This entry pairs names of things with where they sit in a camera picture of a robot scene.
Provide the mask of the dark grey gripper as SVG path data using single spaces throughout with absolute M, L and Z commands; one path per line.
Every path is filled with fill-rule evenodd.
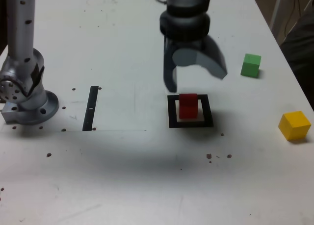
M 198 65 L 218 79 L 227 75 L 224 55 L 210 36 L 193 41 L 175 40 L 164 36 L 163 50 L 163 81 L 170 93 L 177 92 L 174 74 L 176 66 Z

